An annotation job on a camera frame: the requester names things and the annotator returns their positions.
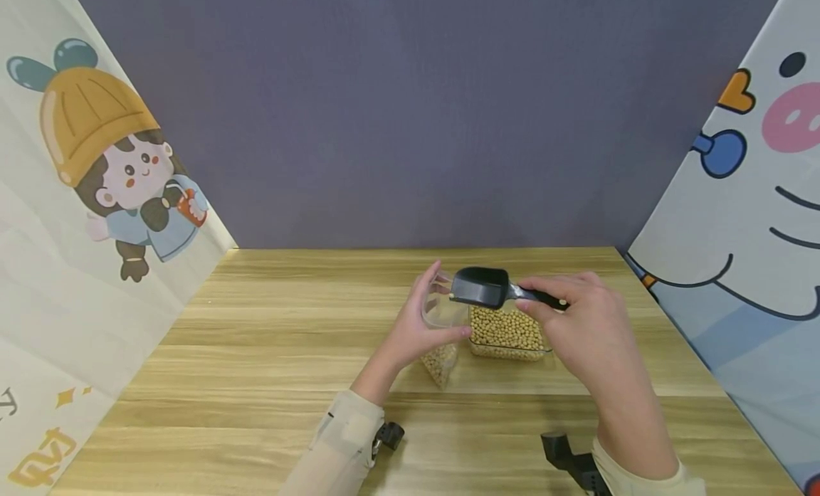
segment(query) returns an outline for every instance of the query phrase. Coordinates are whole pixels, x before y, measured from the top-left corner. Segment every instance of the black bracket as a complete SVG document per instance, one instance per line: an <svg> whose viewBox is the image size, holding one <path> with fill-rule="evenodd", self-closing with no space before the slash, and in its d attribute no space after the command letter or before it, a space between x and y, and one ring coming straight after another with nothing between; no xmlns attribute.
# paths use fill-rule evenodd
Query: black bracket
<svg viewBox="0 0 820 496"><path fill-rule="evenodd" d="M373 458L376 458L376 454L379 452L382 444L393 451L396 451L396 448L399 447L399 443L403 437L404 429L398 423L394 423L393 421L384 423L381 429L376 432L376 437L373 437Z"/></svg>
<svg viewBox="0 0 820 496"><path fill-rule="evenodd" d="M611 496L592 453L573 454L566 433L541 433L541 444L550 464L567 471L583 490L594 496Z"/></svg>

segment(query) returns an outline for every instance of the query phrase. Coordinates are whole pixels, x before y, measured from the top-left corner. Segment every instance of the scoop handle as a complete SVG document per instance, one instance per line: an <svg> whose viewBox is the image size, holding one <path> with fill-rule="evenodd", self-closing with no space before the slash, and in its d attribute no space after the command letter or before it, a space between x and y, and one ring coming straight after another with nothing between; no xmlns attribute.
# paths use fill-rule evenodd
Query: scoop handle
<svg viewBox="0 0 820 496"><path fill-rule="evenodd" d="M558 309L559 311L567 311L567 308L569 307L569 304L566 300L558 300L556 297L551 296L549 293L545 293L543 291L538 290L525 290L523 289L523 287L518 295L518 298L525 298L526 300L537 300L538 302L544 302L552 309Z"/></svg>

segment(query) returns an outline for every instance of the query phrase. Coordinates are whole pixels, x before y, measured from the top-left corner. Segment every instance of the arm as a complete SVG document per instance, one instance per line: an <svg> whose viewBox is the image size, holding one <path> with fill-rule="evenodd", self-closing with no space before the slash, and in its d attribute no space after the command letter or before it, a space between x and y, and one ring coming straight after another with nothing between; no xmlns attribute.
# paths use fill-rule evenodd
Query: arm
<svg viewBox="0 0 820 496"><path fill-rule="evenodd" d="M570 304L560 314L540 302L516 302L539 320L555 354L592 395L599 412L593 454L613 495L705 495L703 481L689 478L675 454L624 299L592 273L530 278L521 286Z"/></svg>
<svg viewBox="0 0 820 496"><path fill-rule="evenodd" d="M439 263L416 279L392 330L352 383L330 406L280 496L353 496L373 467L373 437L384 422L384 400L396 376L417 358L470 335L469 327L427 329L421 308Z"/></svg>

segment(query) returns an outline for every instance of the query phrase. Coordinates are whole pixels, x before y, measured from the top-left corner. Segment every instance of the cartoon ear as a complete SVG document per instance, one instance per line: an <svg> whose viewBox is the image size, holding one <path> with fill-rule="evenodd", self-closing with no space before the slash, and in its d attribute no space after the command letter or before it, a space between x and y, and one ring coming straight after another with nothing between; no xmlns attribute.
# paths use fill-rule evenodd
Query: cartoon ear
<svg viewBox="0 0 820 496"><path fill-rule="evenodd" d="M67 38L56 45L54 50L54 66L56 70L71 68L96 68L99 58L85 40Z"/></svg>
<svg viewBox="0 0 820 496"><path fill-rule="evenodd" d="M105 187L98 189L94 197L96 197L97 202L104 207L113 207L117 204L117 200L114 200L114 196Z"/></svg>
<svg viewBox="0 0 820 496"><path fill-rule="evenodd" d="M47 65L26 57L12 57L6 62L6 69L17 85L43 92L56 72Z"/></svg>

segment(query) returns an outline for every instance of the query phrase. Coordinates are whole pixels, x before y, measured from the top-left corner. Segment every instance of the cartoon pig illustration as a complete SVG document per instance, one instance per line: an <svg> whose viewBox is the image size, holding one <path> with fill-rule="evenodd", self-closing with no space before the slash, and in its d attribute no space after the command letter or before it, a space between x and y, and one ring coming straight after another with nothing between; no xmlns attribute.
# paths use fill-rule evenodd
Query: cartoon pig illustration
<svg viewBox="0 0 820 496"><path fill-rule="evenodd" d="M676 174L685 184L670 184L633 243L644 282L714 284L790 320L820 314L820 38L801 6L805 36L752 48Z"/></svg>

